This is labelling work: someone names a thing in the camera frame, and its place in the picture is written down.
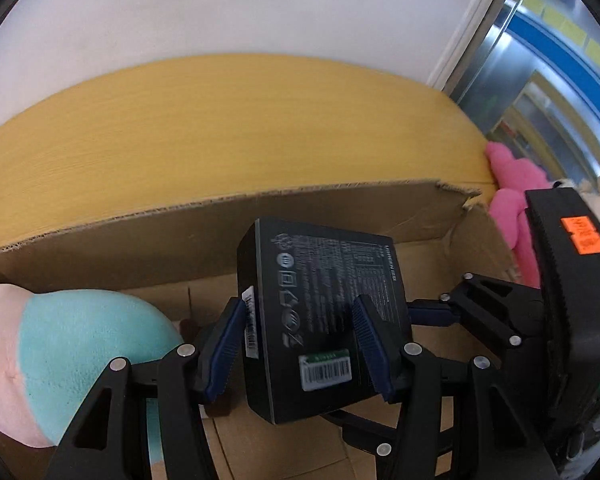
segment product box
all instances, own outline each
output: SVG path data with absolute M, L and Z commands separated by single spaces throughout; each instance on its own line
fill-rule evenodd
M 237 261 L 249 313 L 244 378 L 253 411 L 281 424 L 375 395 L 351 305 L 368 294 L 382 319 L 411 338 L 391 238 L 259 218 Z

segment orange sticker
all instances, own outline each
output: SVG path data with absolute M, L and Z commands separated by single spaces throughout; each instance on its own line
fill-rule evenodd
M 562 225 L 571 234 L 571 241 L 580 254 L 600 253 L 600 233 L 588 216 L 562 218 Z

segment barcode label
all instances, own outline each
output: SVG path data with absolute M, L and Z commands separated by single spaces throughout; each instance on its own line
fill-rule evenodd
M 348 350 L 301 355 L 298 361 L 302 389 L 306 392 L 346 383 L 352 379 Z
M 256 302 L 253 297 L 253 285 L 242 293 L 247 304 L 247 326 L 244 329 L 244 353 L 251 359 L 258 359 L 258 335 L 256 332 Z

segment blue gripper pad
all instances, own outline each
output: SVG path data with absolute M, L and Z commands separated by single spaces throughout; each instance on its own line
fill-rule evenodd
M 374 389 L 388 402 L 395 397 L 396 391 L 391 380 L 390 359 L 378 331 L 378 322 L 382 323 L 382 320 L 368 296 L 358 296 L 354 300 L 351 310 L 353 329 L 358 346 L 365 357 Z
M 210 404 L 224 392 L 231 367 L 244 336 L 247 306 L 231 298 L 203 344 L 194 389 Z

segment pink and blue plush toy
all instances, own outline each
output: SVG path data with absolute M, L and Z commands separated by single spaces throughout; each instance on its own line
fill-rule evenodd
M 0 284 L 0 431 L 55 446 L 104 367 L 162 358 L 182 343 L 145 301 L 106 290 L 33 294 Z M 151 462 L 162 459 L 157 404 L 148 403 Z

